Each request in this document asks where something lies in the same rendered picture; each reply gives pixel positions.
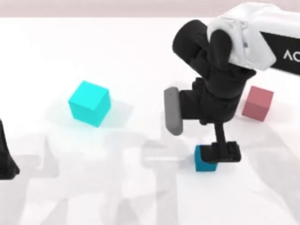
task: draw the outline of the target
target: white background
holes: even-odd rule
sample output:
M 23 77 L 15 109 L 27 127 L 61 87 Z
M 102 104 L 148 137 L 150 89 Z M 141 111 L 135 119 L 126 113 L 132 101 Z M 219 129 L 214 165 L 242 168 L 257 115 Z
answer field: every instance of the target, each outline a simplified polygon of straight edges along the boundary
M 213 127 L 165 130 L 163 90 L 197 76 L 172 53 L 189 20 L 0 20 L 0 118 L 21 168 L 0 183 L 1 225 L 300 222 L 300 76 L 269 69 L 249 80 L 225 125 L 238 164 L 196 173 L 194 148 L 214 141 Z M 82 80 L 110 90 L 99 128 L 69 111 Z M 241 116 L 251 85 L 275 92 L 263 123 Z

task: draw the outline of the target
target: cyan cube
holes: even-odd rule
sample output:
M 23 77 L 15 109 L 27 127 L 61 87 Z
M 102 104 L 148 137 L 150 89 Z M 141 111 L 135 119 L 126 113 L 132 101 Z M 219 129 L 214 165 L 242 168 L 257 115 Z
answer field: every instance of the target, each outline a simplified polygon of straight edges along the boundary
M 217 169 L 217 163 L 207 163 L 201 158 L 201 145 L 197 145 L 195 149 L 195 167 L 196 172 L 214 172 Z
M 83 81 L 72 97 L 69 105 L 73 118 L 99 127 L 111 108 L 109 90 Z

